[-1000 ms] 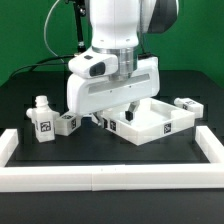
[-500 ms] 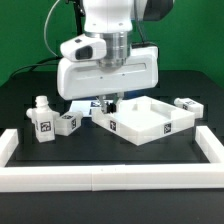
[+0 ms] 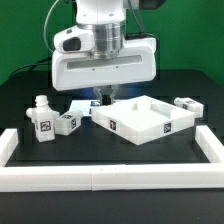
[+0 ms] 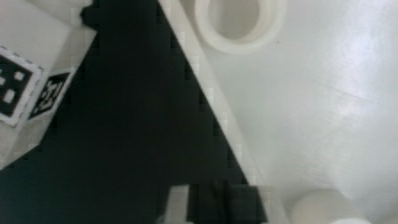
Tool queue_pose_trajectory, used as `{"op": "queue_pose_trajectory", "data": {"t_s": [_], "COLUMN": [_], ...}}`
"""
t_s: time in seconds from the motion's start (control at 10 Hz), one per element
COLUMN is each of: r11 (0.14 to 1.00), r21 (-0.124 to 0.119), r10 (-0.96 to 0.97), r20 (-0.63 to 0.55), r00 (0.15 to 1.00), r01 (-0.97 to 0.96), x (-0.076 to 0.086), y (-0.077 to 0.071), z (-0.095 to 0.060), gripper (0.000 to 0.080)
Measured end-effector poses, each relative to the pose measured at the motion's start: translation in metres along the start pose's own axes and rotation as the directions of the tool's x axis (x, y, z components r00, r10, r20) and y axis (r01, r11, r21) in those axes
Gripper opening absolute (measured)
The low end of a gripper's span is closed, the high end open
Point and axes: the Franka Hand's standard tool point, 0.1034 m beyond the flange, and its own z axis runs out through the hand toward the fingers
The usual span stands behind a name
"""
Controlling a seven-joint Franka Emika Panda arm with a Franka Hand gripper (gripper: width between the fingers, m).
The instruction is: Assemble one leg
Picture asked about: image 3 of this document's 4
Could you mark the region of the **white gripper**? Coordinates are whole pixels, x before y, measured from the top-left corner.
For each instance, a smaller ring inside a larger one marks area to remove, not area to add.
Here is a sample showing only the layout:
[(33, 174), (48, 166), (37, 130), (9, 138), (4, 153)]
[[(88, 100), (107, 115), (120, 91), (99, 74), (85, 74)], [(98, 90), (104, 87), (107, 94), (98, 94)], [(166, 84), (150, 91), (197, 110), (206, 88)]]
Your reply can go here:
[(93, 87), (103, 105), (101, 87), (111, 86), (110, 99), (119, 84), (151, 81), (156, 75), (155, 38), (128, 40), (119, 55), (110, 59), (93, 59), (87, 53), (59, 53), (52, 60), (52, 84), (57, 91)]

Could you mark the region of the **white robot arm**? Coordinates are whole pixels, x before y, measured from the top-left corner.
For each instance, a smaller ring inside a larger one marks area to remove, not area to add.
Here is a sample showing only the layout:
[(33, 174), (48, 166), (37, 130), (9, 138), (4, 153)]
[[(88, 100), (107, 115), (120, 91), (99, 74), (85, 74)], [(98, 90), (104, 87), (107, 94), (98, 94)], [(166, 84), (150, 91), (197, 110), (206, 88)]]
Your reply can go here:
[(156, 75), (157, 40), (126, 33), (126, 11), (155, 10), (166, 0), (76, 0), (76, 25), (54, 37), (53, 87), (91, 87), (102, 105), (114, 101), (118, 86), (151, 81)]

